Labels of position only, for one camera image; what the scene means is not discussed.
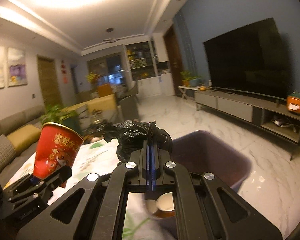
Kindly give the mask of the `dark brown door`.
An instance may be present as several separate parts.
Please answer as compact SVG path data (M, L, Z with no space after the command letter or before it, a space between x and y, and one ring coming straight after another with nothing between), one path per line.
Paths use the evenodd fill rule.
M166 31L164 41L170 63L174 92L176 96L181 97L182 92L178 87L183 85L183 77L181 75L183 63L173 25Z

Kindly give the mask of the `red paper cup gold text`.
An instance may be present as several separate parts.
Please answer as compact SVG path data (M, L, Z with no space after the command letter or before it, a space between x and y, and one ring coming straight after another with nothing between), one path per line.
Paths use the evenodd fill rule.
M55 122L45 123L38 140L33 175L44 179L64 165L72 167L83 141L73 129Z

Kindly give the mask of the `grey tv cabinet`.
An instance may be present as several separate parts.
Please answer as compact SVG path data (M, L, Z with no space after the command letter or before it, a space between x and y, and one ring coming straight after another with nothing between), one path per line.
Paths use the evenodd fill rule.
M300 156L300 115L290 113L280 100L268 101L213 89L195 91L194 101L197 110L240 121L290 143L290 160Z

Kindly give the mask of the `grey sectional sofa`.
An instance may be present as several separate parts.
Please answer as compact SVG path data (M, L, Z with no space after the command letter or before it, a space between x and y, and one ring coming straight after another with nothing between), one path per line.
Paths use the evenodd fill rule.
M90 121L92 113L101 110L106 120L119 120L115 95L82 102L63 111L76 111L80 121ZM34 154L41 134L43 106L35 106L0 120L0 183L6 185L22 165Z

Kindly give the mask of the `wooden door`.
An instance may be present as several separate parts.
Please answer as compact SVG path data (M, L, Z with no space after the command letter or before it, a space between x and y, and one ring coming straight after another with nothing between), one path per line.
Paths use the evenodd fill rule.
M44 105L62 105L59 91L55 60L44 56L37 56L39 83L43 96Z

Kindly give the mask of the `small white side table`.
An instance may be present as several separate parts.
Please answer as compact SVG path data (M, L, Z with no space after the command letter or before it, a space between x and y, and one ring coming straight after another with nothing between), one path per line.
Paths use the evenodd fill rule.
M179 89L180 92L181 92L181 98L182 98L182 99L186 99L186 100L189 99L189 97L187 96L187 91L188 91L188 90L191 90L191 91L198 91L199 88L200 88L199 86L197 86L197 87L191 87L191 86L189 86L189 87L187 87L187 86L178 86L178 89Z

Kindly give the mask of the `purple painting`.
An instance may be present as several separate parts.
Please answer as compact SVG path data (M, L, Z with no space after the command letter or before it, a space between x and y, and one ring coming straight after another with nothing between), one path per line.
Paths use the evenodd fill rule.
M11 48L7 50L8 86L27 85L26 53L24 50Z

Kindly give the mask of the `grey trash bin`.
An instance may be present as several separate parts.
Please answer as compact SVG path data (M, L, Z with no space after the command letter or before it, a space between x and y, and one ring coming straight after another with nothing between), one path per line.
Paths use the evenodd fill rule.
M195 131L172 141L170 159L188 171L211 172L238 192L250 174L251 161L207 131Z

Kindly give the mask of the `yellow cushion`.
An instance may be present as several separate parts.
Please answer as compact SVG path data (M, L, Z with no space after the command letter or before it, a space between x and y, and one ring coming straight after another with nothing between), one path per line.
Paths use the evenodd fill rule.
M39 140L41 130L33 125L23 126L10 133L7 139L11 142L17 155L21 155L32 144Z

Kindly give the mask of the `black television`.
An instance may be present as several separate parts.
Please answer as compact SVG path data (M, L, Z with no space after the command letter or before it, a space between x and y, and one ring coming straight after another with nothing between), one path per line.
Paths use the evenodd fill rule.
M287 97L291 67L273 18L216 36L203 46L213 87Z

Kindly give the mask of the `display shelf cabinet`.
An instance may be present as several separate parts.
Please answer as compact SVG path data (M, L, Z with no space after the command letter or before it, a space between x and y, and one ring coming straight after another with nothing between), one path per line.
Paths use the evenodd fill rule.
M158 75L149 41L127 44L125 47L133 81Z

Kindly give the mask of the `black plastic trash bag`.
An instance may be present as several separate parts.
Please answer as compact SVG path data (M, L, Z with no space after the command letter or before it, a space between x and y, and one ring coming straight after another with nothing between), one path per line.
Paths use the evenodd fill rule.
M119 161L127 162L132 152L143 148L143 142L157 143L158 148L172 152L173 142L171 136L156 126L156 122L138 122L126 120L116 126L107 124L103 129L106 142L117 139L116 155Z

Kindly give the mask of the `floral white table cloth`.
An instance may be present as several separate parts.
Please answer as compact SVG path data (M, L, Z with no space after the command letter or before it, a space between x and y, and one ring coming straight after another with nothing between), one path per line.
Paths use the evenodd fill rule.
M113 171L119 162L116 156L117 140L104 140L82 145L72 166L72 176L66 187L58 187L47 202L51 205L59 197L90 173L105 175ZM143 194L130 193L128 196L122 239L174 239L158 222L150 219L145 210Z

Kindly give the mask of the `orange white paper cup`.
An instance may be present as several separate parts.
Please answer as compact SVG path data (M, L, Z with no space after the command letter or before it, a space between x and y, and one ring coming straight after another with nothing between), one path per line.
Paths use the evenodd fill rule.
M168 192L160 195L156 200L146 199L147 212L155 218L168 218L175 216L173 193Z

